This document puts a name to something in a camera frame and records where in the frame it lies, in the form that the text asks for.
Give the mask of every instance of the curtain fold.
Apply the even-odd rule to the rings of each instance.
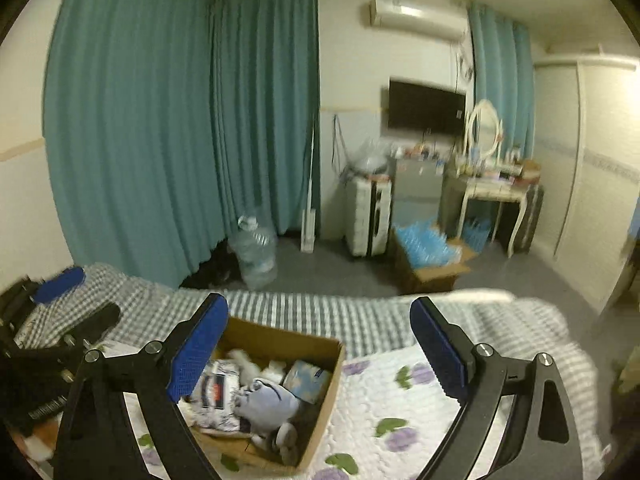
[[[534,91],[529,31],[493,9],[473,3],[469,22],[474,46],[476,102],[489,99],[504,124],[503,154],[519,145],[533,154]]]
[[[306,200],[318,0],[215,0],[212,31],[212,136],[227,228],[249,213],[282,234],[300,225]]]
[[[76,264],[177,286],[225,237],[211,140],[212,0],[64,0],[44,135]]]

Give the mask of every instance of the wall-mounted air conditioner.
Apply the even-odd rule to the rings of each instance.
[[[412,30],[453,42],[462,40],[468,29],[466,14],[462,10],[456,12],[402,0],[372,0],[371,25]]]

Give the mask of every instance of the open cardboard box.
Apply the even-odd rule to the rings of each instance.
[[[247,439],[211,436],[195,429],[191,430],[194,438],[212,463],[219,462],[222,452],[241,462],[272,470],[283,476],[304,471],[311,464],[334,408],[344,361],[344,346],[336,339],[288,332],[230,317],[213,357],[221,358],[234,348],[247,352],[260,368],[266,367],[271,360],[284,361],[288,367],[297,360],[303,360],[333,374],[315,426],[312,430],[309,428],[309,431],[296,428],[300,437],[300,462],[296,467],[285,466],[277,455],[266,453]]]
[[[402,245],[396,238],[396,230],[392,229],[389,240],[389,254],[394,260],[396,275],[404,294],[420,294],[432,292],[450,292],[460,274],[470,272],[466,264],[478,254],[459,238],[447,240],[447,245],[462,248],[460,262],[441,267],[423,267],[412,269]]]

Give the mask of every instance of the blue gripper pad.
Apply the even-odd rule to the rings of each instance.
[[[166,392],[172,402],[178,402],[181,396],[193,393],[213,349],[226,328],[229,307],[225,298],[211,294],[198,310],[201,308],[206,309],[206,312],[200,317],[171,364],[171,378]]]
[[[449,324],[427,297],[411,304],[409,320],[444,393],[462,403],[475,369],[473,343],[459,326]]]
[[[36,304],[50,303],[82,282],[84,282],[84,269],[82,267],[69,267],[40,285],[31,299]]]

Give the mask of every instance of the white closet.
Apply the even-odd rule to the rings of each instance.
[[[545,203],[534,248],[600,311],[640,191],[639,60],[550,56],[535,68]]]

